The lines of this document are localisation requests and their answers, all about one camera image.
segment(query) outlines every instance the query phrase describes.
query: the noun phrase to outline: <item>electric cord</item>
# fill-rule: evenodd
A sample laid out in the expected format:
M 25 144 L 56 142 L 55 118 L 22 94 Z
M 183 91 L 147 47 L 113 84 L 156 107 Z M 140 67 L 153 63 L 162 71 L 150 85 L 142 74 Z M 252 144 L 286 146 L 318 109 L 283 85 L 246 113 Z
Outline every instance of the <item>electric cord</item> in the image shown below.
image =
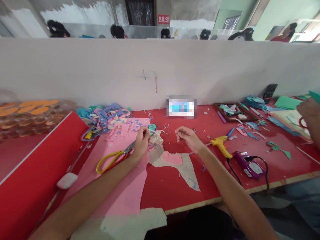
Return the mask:
M 266 162 L 263 158 L 258 157 L 258 156 L 246 157 L 245 159 L 248 159 L 249 161 L 251 161 L 251 160 L 253 160 L 253 159 L 255 159 L 255 158 L 260 158 L 260 159 L 266 164 L 266 175 L 265 175 L 265 177 L 266 177 L 267 189 L 265 189 L 265 190 L 263 190 L 263 191 L 264 191 L 264 192 L 265 192 L 265 191 L 268 191 L 269 188 L 270 188 L 270 186 L 269 186 L 269 181 L 268 181 L 269 167 L 268 167 L 267 162 Z
M 253 156 L 253 157 L 250 156 L 250 157 L 246 157 L 245 159 L 248 160 L 248 161 L 252 161 L 252 160 L 255 159 L 255 158 L 260 158 L 260 159 L 266 164 L 266 175 L 265 175 L 265 177 L 266 177 L 267 189 L 265 189 L 265 190 L 263 190 L 263 191 L 268 191 L 269 188 L 270 188 L 270 186 L 269 186 L 269 181 L 268 181 L 269 167 L 268 167 L 267 162 L 266 162 L 263 158 L 258 157 L 258 156 Z M 239 177 L 237 176 L 237 174 L 234 172 L 233 168 L 232 168 L 231 165 L 230 165 L 230 159 L 229 159 L 229 158 L 227 158 L 227 163 L 228 163 L 229 167 L 231 168 L 233 174 L 236 176 L 238 182 L 239 182 L 240 185 L 242 186 L 242 183 L 241 183 Z
M 233 168 L 232 168 L 231 165 L 230 165 L 230 158 L 227 158 L 227 163 L 228 163 L 229 167 L 231 168 L 233 174 L 234 174 L 234 175 L 236 176 L 236 178 L 238 179 L 238 182 L 239 182 L 240 185 L 242 186 L 242 183 L 241 183 L 240 179 L 238 178 L 238 176 L 236 175 L 236 173 L 234 172 Z

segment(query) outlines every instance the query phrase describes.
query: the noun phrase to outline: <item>yellow scissors handle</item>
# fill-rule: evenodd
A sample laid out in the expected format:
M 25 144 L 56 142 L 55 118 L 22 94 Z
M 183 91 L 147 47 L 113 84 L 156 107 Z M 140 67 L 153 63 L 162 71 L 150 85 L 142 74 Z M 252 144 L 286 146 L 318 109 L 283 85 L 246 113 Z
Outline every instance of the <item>yellow scissors handle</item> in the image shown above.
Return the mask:
M 114 162 L 117 160 L 117 158 L 118 158 L 121 154 L 124 154 L 124 151 L 119 151 L 119 152 L 110 153 L 110 154 L 108 154 L 107 156 L 105 156 L 104 158 L 102 158 L 102 159 L 100 160 L 100 162 L 98 163 L 98 165 L 97 165 L 97 169 L 96 169 L 97 173 L 98 173 L 98 174 L 103 174 L 112 164 L 114 164 Z M 111 163 L 110 163 L 103 171 L 100 171 L 100 166 L 101 166 L 101 164 L 104 162 L 104 160 L 106 160 L 108 157 L 111 157 L 111 156 L 114 156 L 114 155 L 116 155 L 116 156 L 115 156 L 115 158 L 111 161 Z

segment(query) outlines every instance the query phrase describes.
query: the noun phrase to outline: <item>yellow glue gun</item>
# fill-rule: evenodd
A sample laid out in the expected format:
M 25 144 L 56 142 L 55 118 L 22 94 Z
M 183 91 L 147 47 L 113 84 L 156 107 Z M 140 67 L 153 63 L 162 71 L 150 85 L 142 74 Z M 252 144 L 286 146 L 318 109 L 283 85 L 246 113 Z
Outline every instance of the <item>yellow glue gun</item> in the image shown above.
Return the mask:
M 217 137 L 215 139 L 212 139 L 210 142 L 213 146 L 218 146 L 219 150 L 222 152 L 223 156 L 225 158 L 232 158 L 232 155 L 230 153 L 228 153 L 228 151 L 225 149 L 223 142 L 227 140 L 227 136 L 221 136 L 221 137 Z

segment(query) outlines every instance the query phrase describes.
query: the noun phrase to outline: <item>blue jeans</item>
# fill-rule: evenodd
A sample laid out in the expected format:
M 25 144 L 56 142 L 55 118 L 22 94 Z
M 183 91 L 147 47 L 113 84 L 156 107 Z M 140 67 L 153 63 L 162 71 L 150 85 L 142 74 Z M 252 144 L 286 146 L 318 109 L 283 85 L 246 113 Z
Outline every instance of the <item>blue jeans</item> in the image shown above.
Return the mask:
M 302 218 L 320 235 L 320 178 L 285 186 L 288 200 Z

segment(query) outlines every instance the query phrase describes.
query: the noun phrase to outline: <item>purple device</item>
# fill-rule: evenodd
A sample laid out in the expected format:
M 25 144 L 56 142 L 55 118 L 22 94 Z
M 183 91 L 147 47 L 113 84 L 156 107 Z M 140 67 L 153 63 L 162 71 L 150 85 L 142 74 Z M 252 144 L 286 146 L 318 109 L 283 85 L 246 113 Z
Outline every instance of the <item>purple device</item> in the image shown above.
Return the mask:
M 266 174 L 266 171 L 254 160 L 246 160 L 246 157 L 250 157 L 247 152 L 238 152 L 233 155 L 233 158 L 237 161 L 243 171 L 249 178 L 258 180 L 260 177 Z

